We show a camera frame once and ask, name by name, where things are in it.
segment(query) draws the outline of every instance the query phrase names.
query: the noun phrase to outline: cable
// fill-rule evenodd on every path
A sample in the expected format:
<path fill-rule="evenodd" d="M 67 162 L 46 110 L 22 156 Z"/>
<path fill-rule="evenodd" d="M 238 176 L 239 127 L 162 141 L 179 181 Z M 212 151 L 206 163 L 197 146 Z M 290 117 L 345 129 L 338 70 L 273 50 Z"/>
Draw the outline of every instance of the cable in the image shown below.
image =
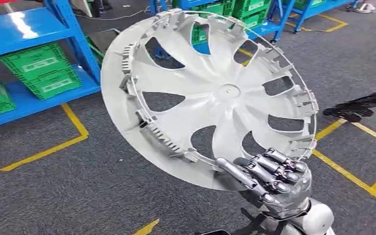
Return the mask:
<path fill-rule="evenodd" d="M 135 16 L 135 15 L 141 13 L 141 12 L 146 12 L 146 11 L 148 11 L 149 7 L 150 6 L 147 6 L 144 10 L 140 10 L 140 11 L 133 13 L 132 15 L 129 15 L 129 16 L 121 16 L 121 17 L 112 18 L 112 19 L 100 19 L 100 18 L 93 18 L 93 17 L 88 17 L 88 16 L 81 16 L 81 15 L 77 15 L 77 14 L 75 14 L 75 15 L 80 16 L 80 17 L 85 17 L 85 18 L 90 19 L 90 20 L 96 20 L 96 21 L 115 21 L 115 20 L 120 20 L 120 19 L 123 19 L 123 18 L 133 17 L 133 16 Z"/>

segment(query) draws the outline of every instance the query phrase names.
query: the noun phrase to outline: silver robotic hand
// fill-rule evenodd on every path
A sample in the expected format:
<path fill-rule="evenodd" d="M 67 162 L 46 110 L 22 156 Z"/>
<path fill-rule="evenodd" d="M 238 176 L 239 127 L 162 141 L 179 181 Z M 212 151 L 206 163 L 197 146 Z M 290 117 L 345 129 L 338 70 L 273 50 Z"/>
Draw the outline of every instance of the silver robotic hand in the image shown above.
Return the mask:
<path fill-rule="evenodd" d="M 281 235 L 334 235 L 330 208 L 310 198 L 312 174 L 307 164 L 269 148 L 252 159 L 224 158 L 216 164 L 241 182 L 264 205 L 268 221 L 287 222 Z"/>

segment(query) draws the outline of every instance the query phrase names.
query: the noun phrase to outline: person's foot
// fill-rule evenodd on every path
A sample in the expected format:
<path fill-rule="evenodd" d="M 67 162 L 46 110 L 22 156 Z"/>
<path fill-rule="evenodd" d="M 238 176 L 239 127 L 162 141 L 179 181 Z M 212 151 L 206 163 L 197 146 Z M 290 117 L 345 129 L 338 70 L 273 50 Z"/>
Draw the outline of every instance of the person's foot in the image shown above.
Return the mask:
<path fill-rule="evenodd" d="M 359 115 L 354 114 L 352 111 L 349 111 L 349 110 L 342 111 L 336 108 L 325 109 L 322 113 L 325 116 L 334 116 L 337 118 L 343 118 L 349 122 L 360 122 L 362 119 Z"/>
<path fill-rule="evenodd" d="M 369 3 L 362 3 L 358 5 L 359 7 L 352 7 L 351 5 L 347 6 L 348 11 L 353 11 L 357 13 L 371 13 L 373 12 L 376 8 Z"/>
<path fill-rule="evenodd" d="M 371 109 L 357 110 L 355 112 L 363 117 L 371 117 L 374 114 L 374 111 Z"/>

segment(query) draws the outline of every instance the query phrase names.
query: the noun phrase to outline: yellow floor tape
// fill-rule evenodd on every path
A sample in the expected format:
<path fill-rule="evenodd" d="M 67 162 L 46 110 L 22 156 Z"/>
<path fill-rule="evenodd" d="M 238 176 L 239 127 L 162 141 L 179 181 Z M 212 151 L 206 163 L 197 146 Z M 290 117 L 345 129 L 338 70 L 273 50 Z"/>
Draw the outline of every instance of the yellow floor tape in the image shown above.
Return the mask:
<path fill-rule="evenodd" d="M 77 118 L 77 116 L 73 113 L 73 111 L 71 110 L 71 108 L 68 106 L 68 104 L 62 104 L 61 107 L 64 109 L 64 111 L 66 112 L 67 116 L 69 117 L 69 119 L 72 121 L 72 123 L 74 124 L 74 126 L 77 128 L 78 132 L 80 133 L 80 136 L 79 137 L 76 137 L 72 140 L 69 140 L 65 143 L 62 143 L 62 144 L 59 144 L 55 147 L 52 147 L 50 149 L 47 149 L 43 152 L 40 152 L 40 153 L 37 153 L 31 157 L 28 157 L 28 158 L 25 158 L 25 159 L 22 159 L 18 162 L 15 162 L 15 163 L 12 163 L 10 165 L 7 165 L 5 167 L 2 167 L 0 168 L 1 171 L 10 171 L 10 170 L 13 170 L 21 165 L 24 165 L 26 163 L 30 163 L 30 162 L 33 162 L 37 159 L 40 159 L 42 157 L 45 157 L 45 156 L 48 156 L 49 154 L 52 154 L 52 153 L 55 153 L 63 148 L 66 148 L 68 146 L 71 146 L 75 143 L 78 143 L 82 140 L 85 140 L 87 139 L 88 135 L 89 135 L 89 132 L 86 130 L 86 128 L 84 127 L 84 125 L 80 122 L 80 120 Z"/>
<path fill-rule="evenodd" d="M 330 134 L 331 132 L 333 132 L 334 130 L 336 130 L 342 124 L 344 124 L 346 122 L 347 121 L 344 120 L 344 119 L 339 119 L 338 121 L 336 121 L 336 122 L 332 123 L 331 125 L 329 125 L 328 127 L 326 127 L 324 130 L 320 131 L 316 135 L 316 139 L 319 141 L 320 139 L 322 139 L 323 137 L 327 136 L 328 134 Z M 356 127 L 358 127 L 359 129 L 367 132 L 368 134 L 376 137 L 376 132 L 375 131 L 371 130 L 370 128 L 368 128 L 368 127 L 366 127 L 364 125 L 362 125 L 361 123 L 352 123 L 352 124 L 355 125 Z M 329 159 L 328 157 L 326 157 L 325 155 L 323 155 L 318 150 L 313 150 L 313 155 L 315 155 L 316 157 L 318 157 L 319 159 L 321 159 L 323 162 L 325 162 L 326 164 L 328 164 L 334 170 L 336 170 L 339 173 L 341 173 L 343 176 L 345 176 L 347 179 L 349 179 L 350 181 L 352 181 L 353 183 L 355 183 L 359 187 L 361 187 L 364 190 L 366 190 L 369 194 L 371 194 L 372 196 L 376 197 L 376 182 L 373 184 L 373 186 L 367 185 L 365 182 L 361 181 L 360 179 L 358 179 L 357 177 L 355 177 L 354 175 L 352 175 L 351 173 L 349 173 L 343 167 L 341 167 L 338 164 L 336 164 L 334 161 L 332 161 L 331 159 Z"/>
<path fill-rule="evenodd" d="M 290 14 L 289 17 L 290 17 L 290 18 L 294 18 L 294 17 L 296 17 L 296 16 L 298 16 L 298 15 L 299 15 L 299 14 L 295 14 L 295 13 L 294 13 L 294 14 Z M 322 30 L 322 29 L 309 29 L 309 28 L 306 28 L 306 27 L 301 27 L 301 30 L 303 30 L 303 31 L 318 31 L 318 32 L 327 32 L 327 33 L 330 33 L 330 32 L 332 32 L 332 31 L 335 31 L 335 30 L 337 30 L 337 29 L 340 29 L 340 28 L 345 27 L 345 26 L 348 25 L 347 22 L 341 21 L 341 20 L 336 19 L 336 18 L 331 17 L 331 16 L 327 16 L 327 15 L 324 15 L 324 14 L 318 14 L 317 16 L 323 17 L 323 18 L 328 19 L 328 20 L 330 20 L 330 21 L 337 22 L 337 23 L 339 23 L 339 24 L 336 25 L 336 26 L 334 26 L 334 27 L 331 27 L 331 28 L 329 28 L 329 29 L 326 29 L 326 30 Z M 290 23 L 290 22 L 286 22 L 286 24 L 287 24 L 287 25 L 290 25 L 290 26 L 293 26 L 293 27 L 296 26 L 296 24 L 294 24 L 294 23 Z"/>
<path fill-rule="evenodd" d="M 159 219 L 149 223 L 145 227 L 139 229 L 136 233 L 132 235 L 147 235 L 152 232 L 153 228 L 159 223 Z"/>

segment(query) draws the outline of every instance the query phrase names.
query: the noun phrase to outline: crate handle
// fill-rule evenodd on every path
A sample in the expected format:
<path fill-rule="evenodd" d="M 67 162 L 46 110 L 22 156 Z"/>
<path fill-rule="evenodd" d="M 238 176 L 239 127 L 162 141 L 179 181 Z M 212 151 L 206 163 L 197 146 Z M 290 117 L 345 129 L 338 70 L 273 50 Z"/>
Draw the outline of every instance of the crate handle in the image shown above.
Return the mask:
<path fill-rule="evenodd" d="M 43 92 L 49 92 L 49 91 L 52 91 L 54 89 L 60 88 L 62 86 L 68 85 L 70 83 L 72 83 L 72 80 L 70 78 L 68 78 L 68 79 L 56 82 L 54 84 L 42 87 L 42 89 L 43 89 Z"/>
<path fill-rule="evenodd" d="M 50 57 L 42 61 L 35 62 L 33 64 L 24 65 L 22 66 L 24 72 L 29 72 L 41 67 L 45 67 L 54 63 L 57 63 L 58 60 L 55 57 Z"/>
<path fill-rule="evenodd" d="M 264 1 L 258 2 L 256 4 L 250 5 L 249 6 L 249 11 L 257 9 L 259 7 L 262 7 L 264 5 Z"/>

